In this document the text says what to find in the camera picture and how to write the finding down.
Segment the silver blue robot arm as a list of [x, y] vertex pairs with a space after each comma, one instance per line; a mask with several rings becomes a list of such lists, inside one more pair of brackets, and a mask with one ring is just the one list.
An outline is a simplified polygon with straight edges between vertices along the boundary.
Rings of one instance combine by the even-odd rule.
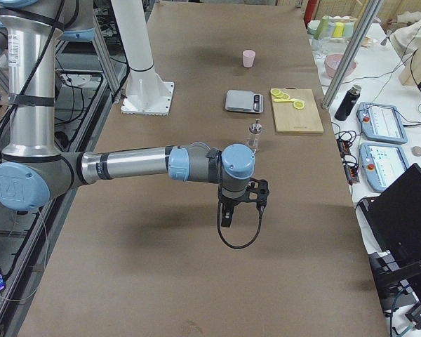
[[174, 180], [218, 184], [220, 222], [259, 188], [255, 156], [242, 144], [203, 143], [93, 154], [61, 152], [54, 143], [55, 44], [90, 41], [91, 1], [0, 1], [8, 34], [10, 142], [2, 151], [0, 203], [31, 211], [98, 180], [167, 173]]

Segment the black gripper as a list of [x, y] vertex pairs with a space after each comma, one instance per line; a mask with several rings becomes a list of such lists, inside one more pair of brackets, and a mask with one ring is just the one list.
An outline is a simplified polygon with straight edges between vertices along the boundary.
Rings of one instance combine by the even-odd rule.
[[232, 224], [232, 214], [234, 213], [234, 209], [241, 203], [248, 202], [248, 197], [239, 197], [236, 199], [232, 199], [226, 196], [220, 198], [220, 202], [222, 204], [221, 209], [221, 226], [222, 227], [231, 227]]

